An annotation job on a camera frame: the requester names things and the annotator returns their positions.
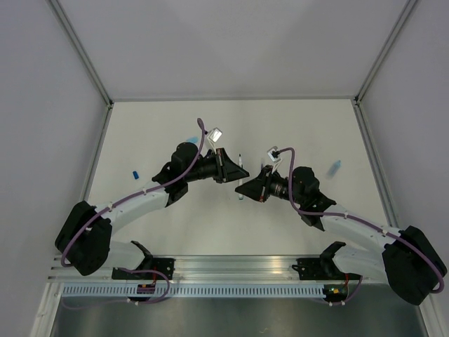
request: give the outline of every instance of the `robotic arm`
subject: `robotic arm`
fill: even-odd
[[[65,263],[67,258],[83,276],[102,266],[146,269],[140,267],[151,254],[138,242],[112,242],[111,237],[117,231],[146,213],[177,202],[188,192],[188,183],[207,178],[229,183],[249,176],[228,157],[224,148],[215,148],[220,130],[203,133],[208,135],[210,148],[206,156],[200,155],[203,139],[200,149],[192,143],[181,143],[161,172],[142,189],[116,202],[97,206],[86,201],[76,204],[55,241],[62,253],[62,264],[70,266]]]
[[[400,230],[373,224],[356,216],[320,191],[319,180],[311,168],[300,166],[293,170],[293,157],[289,182],[276,170],[281,161],[277,147],[268,154],[274,165],[262,168],[258,177],[237,187],[237,193],[259,202],[272,195],[289,200],[295,209],[295,204],[299,204],[297,211],[306,224],[346,237],[364,248],[353,248],[344,242],[330,245],[319,261],[328,279],[350,273],[376,279],[389,284],[403,300],[414,305],[419,305],[429,293],[442,290],[447,269],[423,232],[413,226]],[[295,269],[301,276],[305,268]],[[438,283],[438,290],[433,291]]]

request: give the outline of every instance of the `marker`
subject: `marker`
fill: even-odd
[[[243,162],[241,161],[241,154],[239,154],[239,166],[242,169],[243,168]],[[243,179],[239,179],[239,186],[243,184]],[[243,200],[243,194],[239,193],[239,200]]]
[[[340,167],[342,167],[342,161],[337,160],[329,169],[328,171],[328,177],[332,178],[338,170],[340,170]]]
[[[197,144],[198,143],[198,137],[190,137],[186,140],[188,143]]]

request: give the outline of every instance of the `gray floor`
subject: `gray floor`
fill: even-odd
[[[66,298],[68,305],[104,298]],[[115,336],[427,336],[417,307],[386,287],[364,286],[343,308],[307,299],[171,298],[156,305],[126,303],[86,310],[62,307],[52,337]]]

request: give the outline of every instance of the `blue object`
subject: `blue object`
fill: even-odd
[[[340,170],[340,167],[342,167],[342,161],[341,160],[337,160],[334,164],[332,164],[332,166],[330,167],[329,171],[328,171],[328,177],[332,178],[338,170]]]
[[[190,137],[189,139],[186,140],[186,142],[197,144],[198,143],[198,137]]]

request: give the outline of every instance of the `cable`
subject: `cable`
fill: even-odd
[[[349,282],[348,282],[348,284],[346,285],[346,291],[347,291],[346,298],[348,298],[348,297],[349,297],[349,294],[350,294]]]
[[[349,302],[352,298],[354,298],[355,295],[357,295],[357,293],[360,291],[361,289],[361,285],[362,285],[362,281],[363,281],[363,276],[360,276],[360,279],[358,279],[358,283],[356,285],[356,288],[354,289],[354,291],[348,296],[346,297],[346,299],[344,300],[344,302]],[[335,302],[333,303],[333,305],[342,305],[341,302]]]
[[[344,277],[345,277],[346,280],[344,281],[343,286],[342,286],[341,288],[338,289],[339,292],[342,292],[342,291],[344,290],[344,288],[346,288],[347,290],[349,290],[349,287],[348,287],[348,283],[349,283],[349,275],[348,275],[348,274],[344,274]]]
[[[156,285],[156,279],[157,279],[157,275],[156,275],[156,273],[154,273],[154,274],[153,274],[153,283],[152,283],[152,286]]]
[[[129,298],[127,298],[127,299],[123,298],[123,299],[119,299],[119,300],[106,300],[104,302],[98,302],[98,303],[94,303],[94,304],[90,304],[90,305],[84,305],[82,307],[71,307],[71,306],[65,304],[64,301],[61,299],[61,306],[64,307],[65,309],[68,309],[68,310],[84,310],[84,309],[93,308],[93,307],[96,307],[98,305],[103,305],[103,304],[132,303],[134,305],[141,305],[141,304],[158,303],[158,302],[161,302],[164,299],[166,299],[166,296],[167,296],[168,292],[170,291],[170,280],[167,278],[167,276],[165,276],[161,272],[158,272],[157,270],[129,270],[129,269],[126,269],[126,268],[119,268],[119,269],[124,271],[124,272],[129,272],[130,274],[140,274],[140,273],[149,272],[149,273],[152,273],[152,274],[155,274],[155,275],[159,275],[167,283],[167,289],[158,298],[155,298],[155,299],[152,299],[152,300],[136,301],[136,300],[130,300]]]
[[[435,273],[436,277],[438,278],[439,286],[438,286],[437,289],[432,290],[431,293],[440,293],[440,292],[442,292],[444,290],[443,275],[438,270],[438,268],[418,248],[416,248],[410,242],[407,242],[403,238],[398,237],[397,235],[394,235],[394,234],[392,234],[390,232],[384,232],[384,230],[382,228],[380,228],[380,227],[378,227],[376,225],[373,225],[372,223],[369,223],[368,221],[366,221],[366,220],[364,220],[362,218],[358,218],[358,217],[352,216],[350,214],[333,213],[333,212],[308,212],[308,211],[303,211],[303,210],[299,209],[298,207],[296,207],[295,201],[293,199],[293,169],[294,169],[294,165],[295,165],[295,149],[293,149],[292,147],[286,147],[285,149],[279,150],[279,153],[287,152],[287,151],[291,152],[290,168],[288,170],[288,199],[290,200],[290,204],[292,205],[292,207],[299,214],[302,214],[304,216],[339,216],[339,217],[342,217],[342,218],[349,218],[349,219],[355,220],[355,221],[357,221],[359,223],[362,223],[362,224],[368,226],[369,228],[375,230],[376,232],[382,233],[382,234],[384,234],[384,235],[386,235],[388,237],[391,237],[392,239],[397,240],[398,242],[400,242],[403,245],[407,246],[407,248],[409,248],[411,251],[413,251],[415,254],[417,254],[422,260],[424,260],[424,262],[427,263],[427,265],[429,265],[429,267]]]
[[[205,130],[205,128],[204,128],[203,120],[202,120],[201,118],[198,118],[198,119],[196,120],[196,122],[197,122],[199,128],[201,129],[201,142],[200,142],[200,144],[199,144],[198,151],[196,152],[196,156],[195,156],[194,160],[192,160],[192,162],[190,163],[189,167],[187,167],[186,170],[185,170],[180,176],[178,176],[177,178],[175,178],[175,179],[173,179],[173,180],[168,181],[167,183],[164,183],[164,184],[159,185],[159,186],[151,187],[151,188],[149,188],[148,190],[145,190],[145,192],[144,192],[144,191],[139,191],[139,192],[132,193],[132,194],[128,195],[127,197],[124,197],[123,199],[120,199],[120,200],[114,202],[114,203],[112,204],[112,209],[115,208],[115,207],[117,207],[118,205],[121,205],[122,203],[124,203],[124,202],[126,202],[126,201],[128,201],[128,200],[131,200],[131,199],[133,199],[133,198],[139,197],[139,196],[142,195],[142,194],[151,193],[151,192],[153,192],[153,191],[160,190],[161,188],[165,188],[165,187],[167,187],[167,186],[169,186],[169,185],[172,185],[172,184],[176,183],[177,181],[183,179],[183,178],[190,172],[190,170],[192,169],[192,167],[194,167],[196,161],[198,160],[198,157],[199,157],[200,154],[201,154],[201,150],[203,149],[203,145],[204,145],[204,138],[205,138],[205,135],[206,135],[206,130]],[[81,227],[80,230],[79,230],[79,231],[72,237],[72,239],[70,240],[70,242],[68,243],[68,245],[66,245],[64,251],[62,252],[61,265],[62,265],[63,267],[71,267],[71,266],[72,266],[71,263],[66,263],[66,262],[65,262],[65,259],[67,258],[67,254],[69,253],[70,249],[71,249],[72,246],[74,245],[75,241],[81,236],[81,234],[83,234],[84,230],[86,230],[86,228],[89,227],[89,226],[90,226],[95,220],[97,220],[100,216],[102,216],[103,214],[105,214],[105,213],[108,212],[108,211],[111,211],[112,209],[109,208],[109,207],[106,207],[106,208],[102,209],[101,211],[97,212],[97,213],[96,213],[92,218],[90,218],[90,219],[84,224],[84,226]]]

